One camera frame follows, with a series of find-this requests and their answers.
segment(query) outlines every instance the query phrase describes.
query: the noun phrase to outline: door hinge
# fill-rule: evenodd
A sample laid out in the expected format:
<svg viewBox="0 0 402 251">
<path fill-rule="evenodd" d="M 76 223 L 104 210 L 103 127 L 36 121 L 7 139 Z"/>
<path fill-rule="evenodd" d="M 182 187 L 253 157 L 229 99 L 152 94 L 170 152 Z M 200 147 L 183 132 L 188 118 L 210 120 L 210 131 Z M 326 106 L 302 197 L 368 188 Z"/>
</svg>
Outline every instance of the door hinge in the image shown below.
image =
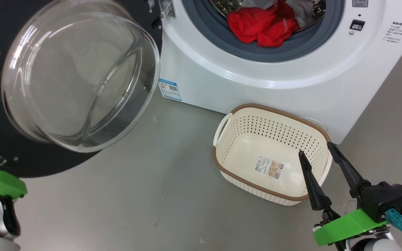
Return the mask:
<svg viewBox="0 0 402 251">
<path fill-rule="evenodd" d="M 161 7 L 161 18 L 176 17 L 172 0 L 159 0 L 159 6 Z"/>
</svg>

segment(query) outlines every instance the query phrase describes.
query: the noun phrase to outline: laundry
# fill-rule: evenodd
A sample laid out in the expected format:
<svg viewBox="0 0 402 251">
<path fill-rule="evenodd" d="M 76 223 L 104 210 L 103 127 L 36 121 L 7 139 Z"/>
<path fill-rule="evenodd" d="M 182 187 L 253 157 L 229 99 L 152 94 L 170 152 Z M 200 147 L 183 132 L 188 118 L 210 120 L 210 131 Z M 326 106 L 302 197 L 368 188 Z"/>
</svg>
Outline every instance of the laundry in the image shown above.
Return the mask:
<svg viewBox="0 0 402 251">
<path fill-rule="evenodd" d="M 274 0 L 269 9 L 241 8 L 228 16 L 230 30 L 243 43 L 278 47 L 299 29 L 294 10 L 285 0 Z"/>
<path fill-rule="evenodd" d="M 300 29 L 314 23 L 315 18 L 312 13 L 314 2 L 319 2 L 319 0 L 286 0 L 287 5 L 294 10 Z M 242 8 L 268 9 L 273 5 L 274 0 L 243 0 L 241 3 Z"/>
<path fill-rule="evenodd" d="M 257 7 L 267 9 L 274 5 L 274 0 L 243 0 L 241 3 L 242 8 Z"/>
<path fill-rule="evenodd" d="M 294 10 L 300 29 L 314 23 L 314 0 L 286 0 L 286 3 Z"/>
</svg>

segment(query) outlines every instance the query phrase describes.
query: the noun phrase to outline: sticker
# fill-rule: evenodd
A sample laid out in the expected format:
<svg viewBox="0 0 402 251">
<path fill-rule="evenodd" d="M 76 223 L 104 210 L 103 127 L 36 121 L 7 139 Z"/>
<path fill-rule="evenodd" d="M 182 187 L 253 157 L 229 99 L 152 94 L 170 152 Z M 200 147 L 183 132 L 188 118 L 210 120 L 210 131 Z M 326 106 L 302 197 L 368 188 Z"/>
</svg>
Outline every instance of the sticker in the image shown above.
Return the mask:
<svg viewBox="0 0 402 251">
<path fill-rule="evenodd" d="M 179 95 L 179 89 L 176 83 L 160 78 L 159 88 L 161 88 L 164 97 L 181 101 L 181 95 Z"/>
<path fill-rule="evenodd" d="M 148 6 L 152 9 L 155 6 L 155 0 L 148 0 Z"/>
<path fill-rule="evenodd" d="M 392 22 L 384 35 L 383 41 L 388 43 L 399 44 L 402 39 L 402 23 Z"/>
<path fill-rule="evenodd" d="M 283 167 L 284 164 L 260 155 L 255 163 L 254 171 L 278 180 L 283 171 Z"/>
<path fill-rule="evenodd" d="M 353 0 L 353 7 L 367 8 L 369 6 L 369 0 Z"/>
</svg>

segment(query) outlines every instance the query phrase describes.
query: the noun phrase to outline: product label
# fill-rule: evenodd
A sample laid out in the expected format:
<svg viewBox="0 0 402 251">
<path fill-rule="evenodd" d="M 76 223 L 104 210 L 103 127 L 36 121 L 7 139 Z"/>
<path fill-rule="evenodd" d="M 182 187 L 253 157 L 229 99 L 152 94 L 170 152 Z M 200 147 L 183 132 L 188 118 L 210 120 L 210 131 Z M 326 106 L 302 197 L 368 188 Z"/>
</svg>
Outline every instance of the product label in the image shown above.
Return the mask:
<svg viewBox="0 0 402 251">
<path fill-rule="evenodd" d="M 392 22 L 390 27 L 386 31 L 386 35 L 384 35 L 383 41 L 388 43 L 399 44 L 402 39 L 402 23 L 401 22 Z"/>
<path fill-rule="evenodd" d="M 179 89 L 176 83 L 160 78 L 159 88 L 161 88 L 164 97 L 181 101 L 181 95 L 179 95 Z"/>
<path fill-rule="evenodd" d="M 259 156 L 254 166 L 254 171 L 267 175 L 278 180 L 283 171 L 284 165 L 270 158 Z"/>
</svg>

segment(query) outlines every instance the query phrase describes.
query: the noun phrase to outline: basket handle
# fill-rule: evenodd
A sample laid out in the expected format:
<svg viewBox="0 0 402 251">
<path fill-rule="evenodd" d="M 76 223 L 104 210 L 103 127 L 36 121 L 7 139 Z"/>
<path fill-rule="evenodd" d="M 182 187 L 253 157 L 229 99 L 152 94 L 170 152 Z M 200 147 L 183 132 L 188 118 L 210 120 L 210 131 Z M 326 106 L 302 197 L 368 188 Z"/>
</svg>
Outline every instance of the basket handle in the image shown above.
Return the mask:
<svg viewBox="0 0 402 251">
<path fill-rule="evenodd" d="M 225 129 L 227 127 L 227 125 L 225 126 L 225 124 L 229 123 L 229 118 L 232 115 L 233 115 L 232 113 L 229 113 L 226 116 L 224 116 L 224 118 L 218 125 L 217 131 L 215 132 L 215 136 L 214 136 L 214 146 L 217 146 L 217 142 L 221 138 L 222 132 L 224 132 L 223 128 Z"/>
</svg>

